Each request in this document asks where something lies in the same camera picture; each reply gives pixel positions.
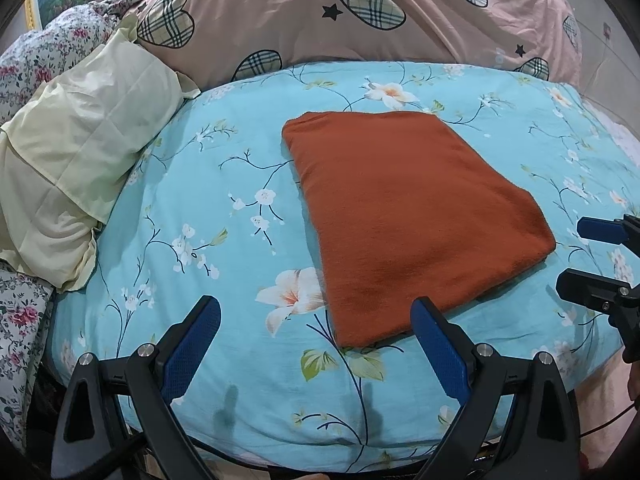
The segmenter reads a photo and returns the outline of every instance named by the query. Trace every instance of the black star print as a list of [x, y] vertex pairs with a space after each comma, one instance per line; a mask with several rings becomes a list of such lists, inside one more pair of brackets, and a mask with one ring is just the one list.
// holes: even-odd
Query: black star print
[[331, 18], [335, 21], [340, 14], [343, 14], [341, 10], [338, 10], [338, 6], [336, 4], [333, 4], [331, 7], [322, 6], [322, 8], [324, 9], [324, 14], [322, 15], [323, 18]]

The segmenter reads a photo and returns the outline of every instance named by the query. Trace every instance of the metal screw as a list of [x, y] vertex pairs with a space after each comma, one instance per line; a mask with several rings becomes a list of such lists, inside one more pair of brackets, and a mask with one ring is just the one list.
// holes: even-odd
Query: metal screw
[[480, 343], [476, 346], [476, 351], [482, 357], [491, 357], [494, 354], [494, 347], [488, 345], [487, 343]]
[[554, 357], [549, 352], [540, 352], [538, 359], [543, 365], [549, 365], [554, 361]]
[[94, 360], [94, 355], [90, 354], [89, 352], [82, 354], [80, 356], [80, 358], [78, 359], [78, 364], [81, 366], [86, 366], [87, 364], [89, 364], [91, 361]]
[[138, 347], [138, 355], [140, 357], [149, 357], [156, 349], [151, 343], [144, 343]]

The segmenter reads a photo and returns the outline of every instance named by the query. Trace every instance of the orange fabric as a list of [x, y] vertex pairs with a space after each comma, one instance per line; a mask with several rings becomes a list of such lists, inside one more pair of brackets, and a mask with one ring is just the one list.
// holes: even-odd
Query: orange fabric
[[306, 113], [282, 136], [341, 346], [410, 330], [418, 296], [449, 310], [555, 249], [533, 197], [434, 115]]

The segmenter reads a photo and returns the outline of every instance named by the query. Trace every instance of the mattress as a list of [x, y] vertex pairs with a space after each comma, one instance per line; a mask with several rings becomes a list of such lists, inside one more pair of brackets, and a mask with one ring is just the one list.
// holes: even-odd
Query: mattress
[[[313, 300], [318, 241], [281, 138], [284, 123], [307, 111], [390, 108], [449, 124], [533, 195], [558, 242], [542, 264], [449, 319], [503, 355], [551, 352], [568, 390], [588, 377], [620, 338], [554, 286], [566, 267], [634, 281], [637, 264], [624, 247], [583, 240], [575, 224], [640, 214], [640, 168], [570, 86], [467, 65], [331, 62], [213, 89], [174, 116], [100, 234], [86, 290], [58, 301], [47, 352], [60, 378], [69, 380], [83, 352], [113, 358], [155, 342], [210, 294], [222, 306], [220, 331], [172, 403], [188, 434], [247, 463], [298, 470], [423, 459], [458, 405], [413, 336], [366, 349], [335, 344], [330, 315]], [[393, 132], [389, 141], [399, 142]], [[293, 301], [300, 314], [272, 335], [272, 313]], [[136, 426], [130, 405], [122, 408]], [[491, 434], [508, 409], [504, 399]]]

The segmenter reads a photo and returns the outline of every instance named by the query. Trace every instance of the light blue fabric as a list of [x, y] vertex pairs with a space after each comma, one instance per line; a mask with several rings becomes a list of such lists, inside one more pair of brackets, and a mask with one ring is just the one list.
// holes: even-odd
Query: light blue fabric
[[[413, 337], [334, 347], [314, 270], [318, 242], [281, 138], [284, 123], [306, 111], [390, 108], [436, 113], [540, 204], [556, 251], [452, 318], [503, 355], [548, 349], [567, 388], [580, 383], [620, 339], [605, 317], [590, 322], [593, 312], [562, 302], [556, 278], [573, 266], [633, 281], [634, 257], [581, 240], [575, 223], [638, 215], [640, 170], [569, 86], [409, 62], [308, 64], [185, 104], [133, 171], [86, 290], [58, 303], [50, 347], [60, 374], [68, 380], [82, 352], [125, 356], [158, 340], [210, 294], [222, 306], [220, 332], [173, 403], [189, 434], [246, 462], [305, 470], [357, 472], [423, 456], [457, 403]], [[401, 139], [389, 131], [389, 142]], [[505, 402], [495, 431], [507, 411]]]

